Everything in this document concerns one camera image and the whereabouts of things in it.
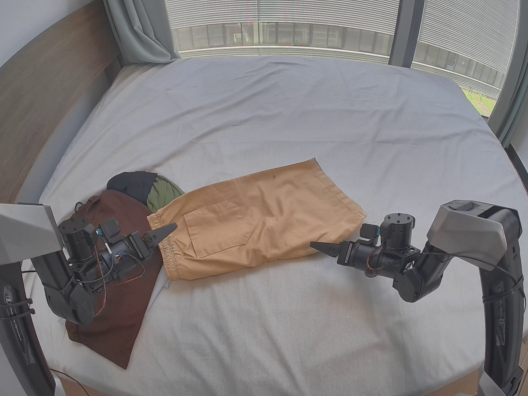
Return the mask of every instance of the headboard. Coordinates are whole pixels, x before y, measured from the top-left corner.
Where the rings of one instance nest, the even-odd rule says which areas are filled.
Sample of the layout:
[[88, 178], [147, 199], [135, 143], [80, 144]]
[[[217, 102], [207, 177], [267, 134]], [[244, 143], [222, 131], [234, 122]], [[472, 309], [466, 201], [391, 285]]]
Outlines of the headboard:
[[118, 56], [104, 8], [66, 16], [0, 68], [0, 203], [15, 202], [46, 140]]

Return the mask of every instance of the green grass outside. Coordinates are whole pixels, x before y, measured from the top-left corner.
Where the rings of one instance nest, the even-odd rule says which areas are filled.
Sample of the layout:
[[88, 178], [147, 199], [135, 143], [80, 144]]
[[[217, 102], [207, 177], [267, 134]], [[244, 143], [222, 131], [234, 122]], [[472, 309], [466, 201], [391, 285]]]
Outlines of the green grass outside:
[[[493, 108], [495, 107], [495, 100], [492, 100], [491, 98], [486, 97], [485, 95], [480, 94], [479, 92], [471, 91], [469, 89], [461, 88], [462, 92], [466, 95], [467, 99], [471, 101], [471, 104], [473, 104], [473, 107], [477, 109], [477, 111], [483, 115], [488, 117], [490, 113], [493, 111]], [[479, 107], [477, 103], [482, 104], [486, 110]]]

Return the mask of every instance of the pocket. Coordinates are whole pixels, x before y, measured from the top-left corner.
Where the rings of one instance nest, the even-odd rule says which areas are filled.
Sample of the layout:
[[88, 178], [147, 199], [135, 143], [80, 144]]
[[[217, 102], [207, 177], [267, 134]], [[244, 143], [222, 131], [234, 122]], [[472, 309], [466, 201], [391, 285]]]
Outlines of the pocket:
[[253, 225], [247, 210], [232, 201], [222, 201], [183, 215], [198, 258], [244, 245]]

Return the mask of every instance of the brown shorts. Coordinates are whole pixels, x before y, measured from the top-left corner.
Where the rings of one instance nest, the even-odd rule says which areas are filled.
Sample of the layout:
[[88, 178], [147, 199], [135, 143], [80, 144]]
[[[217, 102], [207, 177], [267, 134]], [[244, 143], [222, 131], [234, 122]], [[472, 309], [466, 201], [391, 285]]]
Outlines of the brown shorts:
[[180, 196], [148, 216], [164, 239], [171, 280], [200, 279], [314, 254], [310, 241], [340, 242], [365, 218], [315, 159], [237, 177]]

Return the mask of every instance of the clothing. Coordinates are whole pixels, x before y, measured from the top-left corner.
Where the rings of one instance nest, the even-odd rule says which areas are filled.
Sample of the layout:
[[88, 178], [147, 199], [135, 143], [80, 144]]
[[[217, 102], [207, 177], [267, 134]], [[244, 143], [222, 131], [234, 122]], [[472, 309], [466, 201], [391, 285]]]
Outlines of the clothing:
[[313, 158], [196, 189], [148, 221], [178, 225], [159, 248], [168, 278], [191, 280], [314, 254], [310, 241], [340, 242], [364, 218]]
[[[149, 209], [128, 195], [114, 190], [103, 191], [82, 205], [74, 216], [84, 215], [94, 226], [115, 218], [123, 234], [138, 231], [141, 235], [150, 230], [147, 216]], [[104, 246], [99, 240], [99, 249]], [[70, 340], [82, 343], [106, 359], [126, 369], [132, 347], [147, 310], [150, 294], [162, 267], [158, 249], [144, 262], [145, 273], [138, 279], [118, 286], [107, 286], [105, 308], [94, 321], [82, 326], [66, 322]], [[127, 278], [140, 274], [136, 266]], [[102, 292], [96, 296], [95, 311], [102, 305]]]
[[143, 171], [115, 175], [108, 181], [106, 188], [131, 196], [146, 205], [152, 213], [184, 194], [166, 177]]

